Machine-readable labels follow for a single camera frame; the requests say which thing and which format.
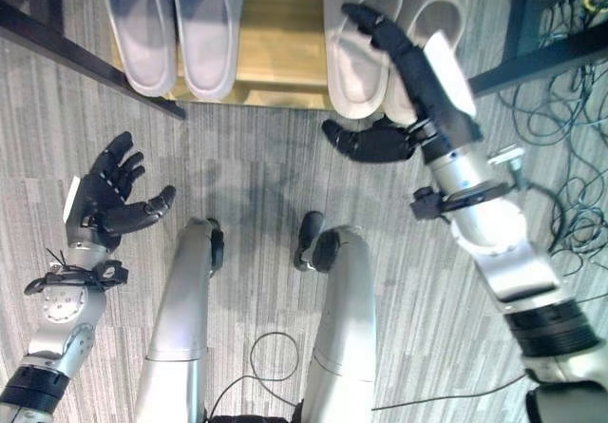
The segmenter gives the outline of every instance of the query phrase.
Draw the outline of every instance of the wooden shelf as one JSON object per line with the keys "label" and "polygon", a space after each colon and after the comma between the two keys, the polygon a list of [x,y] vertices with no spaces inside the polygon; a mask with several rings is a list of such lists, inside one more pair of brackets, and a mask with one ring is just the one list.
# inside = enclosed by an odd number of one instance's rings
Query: wooden shelf
{"label": "wooden shelf", "polygon": [[[122,67],[115,44],[112,58]],[[178,81],[167,96],[200,102]],[[323,0],[244,0],[237,81],[222,103],[331,109],[323,33]]]}

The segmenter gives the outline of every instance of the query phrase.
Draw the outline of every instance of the wire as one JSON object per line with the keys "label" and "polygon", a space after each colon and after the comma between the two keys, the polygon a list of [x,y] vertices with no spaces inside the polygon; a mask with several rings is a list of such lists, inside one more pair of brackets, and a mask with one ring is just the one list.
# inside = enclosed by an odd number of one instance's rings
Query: wire
{"label": "wire", "polygon": [[371,409],[371,411],[372,412],[387,411],[389,409],[396,409],[398,407],[407,407],[407,406],[413,406],[413,405],[417,405],[417,404],[426,404],[428,402],[443,401],[446,399],[465,399],[465,398],[487,396],[489,394],[494,394],[496,392],[504,390],[505,388],[510,387],[514,383],[517,383],[520,380],[522,380],[524,377],[525,377],[525,374],[518,375],[517,377],[509,380],[508,382],[505,382],[503,385],[500,385],[500,386],[493,388],[491,390],[488,390],[486,392],[479,392],[479,393],[472,393],[472,394],[448,394],[446,396],[429,397],[427,399],[418,399],[416,401],[404,402],[402,404],[392,404],[390,406],[374,407],[373,409]]}
{"label": "wire", "polygon": [[[257,373],[256,370],[256,366],[254,364],[254,351],[256,350],[257,345],[259,344],[259,342],[264,339],[265,337],[268,336],[284,336],[286,338],[288,338],[292,344],[295,347],[295,364],[294,367],[292,368],[292,371],[290,373],[288,373],[287,375],[285,375],[284,377],[280,377],[280,378],[262,378],[259,376],[259,374]],[[297,348],[297,342],[295,341],[295,339],[288,335],[287,333],[283,333],[282,331],[272,331],[270,333],[266,333],[264,335],[261,335],[260,337],[258,337],[255,341],[254,344],[251,346],[251,350],[249,351],[249,366],[251,367],[251,370],[253,372],[253,375],[242,375],[241,377],[233,380],[226,388],[223,389],[223,391],[219,394],[218,398],[216,399],[215,404],[213,405],[213,408],[211,410],[211,412],[209,413],[209,416],[207,417],[207,421],[211,420],[211,418],[213,417],[213,415],[216,413],[216,409],[218,408],[218,404],[221,401],[221,399],[226,395],[226,393],[228,393],[228,391],[234,387],[235,385],[237,385],[241,380],[244,380],[246,378],[252,378],[254,380],[257,381],[257,383],[259,383],[262,388],[264,390],[266,390],[270,395],[272,395],[273,397],[275,397],[276,399],[280,400],[281,402],[284,402],[285,404],[295,407],[296,404],[294,404],[293,402],[288,401],[287,399],[279,396],[278,394],[276,394],[275,392],[273,392],[271,389],[269,389],[266,384],[264,382],[284,382],[285,380],[289,380],[290,378],[292,378],[292,376],[294,376],[295,372],[297,371],[297,368],[300,365],[300,353],[299,353],[299,349]]]}
{"label": "wire", "polygon": [[[589,29],[598,19],[599,8],[589,7],[589,0],[564,0],[546,10],[541,21],[539,46]],[[548,79],[544,98],[536,104],[525,102],[523,86],[512,90],[510,98],[499,93],[500,102],[510,109],[511,122],[520,140],[540,147],[563,145],[566,151],[565,171],[555,191],[537,183],[533,188],[552,200],[549,252],[552,256],[570,252],[579,259],[575,270],[564,273],[572,276],[596,260],[608,245],[608,222],[602,206],[608,184],[608,168],[600,168],[596,161],[582,155],[585,147],[601,148],[608,152],[608,94],[599,89],[608,67],[597,61]]]}

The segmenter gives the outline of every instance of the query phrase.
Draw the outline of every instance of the silver robot leg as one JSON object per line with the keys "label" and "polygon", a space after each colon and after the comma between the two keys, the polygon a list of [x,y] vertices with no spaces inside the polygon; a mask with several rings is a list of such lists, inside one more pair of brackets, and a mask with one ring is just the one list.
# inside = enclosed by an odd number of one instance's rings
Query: silver robot leg
{"label": "silver robot leg", "polygon": [[207,300],[218,226],[191,219],[180,233],[140,376],[138,423],[204,418]]}
{"label": "silver robot leg", "polygon": [[313,240],[301,254],[301,261],[328,274],[301,421],[369,423],[376,317],[368,245],[353,228],[338,226]]}

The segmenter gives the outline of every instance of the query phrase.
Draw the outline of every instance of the gray striped carpet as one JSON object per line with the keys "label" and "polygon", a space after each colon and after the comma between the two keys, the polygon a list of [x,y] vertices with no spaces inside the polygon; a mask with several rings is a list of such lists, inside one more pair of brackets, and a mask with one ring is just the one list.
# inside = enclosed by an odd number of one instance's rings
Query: gray striped carpet
{"label": "gray striped carpet", "polygon": [[[501,57],[509,0],[471,0],[459,57],[468,75]],[[66,33],[109,59],[102,0],[65,0]],[[532,97],[542,83],[531,86]],[[479,103],[479,120],[495,150],[515,141],[509,112],[495,96]],[[378,316],[375,403],[385,406],[445,394],[481,392],[522,373],[518,347],[477,278],[470,258],[440,222],[416,222],[411,193],[430,182],[419,156],[408,163],[356,165],[320,133],[333,117],[318,111],[187,105],[177,122],[32,52],[0,40],[0,385],[6,383],[37,324],[40,300],[23,288],[46,271],[45,247],[65,247],[63,201],[73,175],[83,174],[114,135],[130,130],[146,156],[147,174],[133,200],[166,183],[179,195],[163,222],[126,237],[116,257],[128,285],[108,292],[97,344],[70,383],[57,412],[61,423],[129,422],[138,376],[176,236],[190,216],[223,227],[225,262],[211,282],[206,406],[233,379],[250,374],[249,350],[270,331],[293,336],[300,350],[295,376],[270,387],[297,401],[305,387],[326,279],[291,266],[299,220],[311,209],[328,224],[361,225],[372,251]],[[531,179],[557,186],[561,145],[528,149]],[[599,148],[590,158],[606,162]],[[545,199],[524,201],[530,234],[548,243]],[[557,265],[571,265],[558,257]],[[605,271],[572,280],[581,297],[608,291]],[[584,305],[608,336],[608,305]],[[256,352],[261,375],[292,367],[293,348],[265,339]],[[524,422],[524,379],[499,393],[378,412],[374,422]],[[219,413],[289,418],[292,409],[258,384],[239,383]]]}

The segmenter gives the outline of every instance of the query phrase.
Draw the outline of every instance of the white slipper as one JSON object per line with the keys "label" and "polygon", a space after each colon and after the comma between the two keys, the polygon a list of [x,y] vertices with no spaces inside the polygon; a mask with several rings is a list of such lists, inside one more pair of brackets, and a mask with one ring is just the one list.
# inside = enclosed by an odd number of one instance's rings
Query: white slipper
{"label": "white slipper", "polygon": [[243,0],[175,0],[186,84],[203,100],[221,100],[237,75]]}
{"label": "white slipper", "polygon": [[370,37],[357,30],[341,11],[345,2],[365,3],[396,19],[403,0],[323,0],[327,81],[333,107],[341,116],[370,116],[384,99],[390,60],[370,46]]}
{"label": "white slipper", "polygon": [[176,81],[173,0],[105,0],[129,84],[142,95],[167,93]]}
{"label": "white slipper", "polygon": [[[466,21],[466,0],[404,0],[398,23],[408,38],[418,46],[424,46],[438,30],[442,30],[452,48],[463,34]],[[399,124],[410,125],[416,114],[399,74],[391,68],[384,110],[389,118]]]}

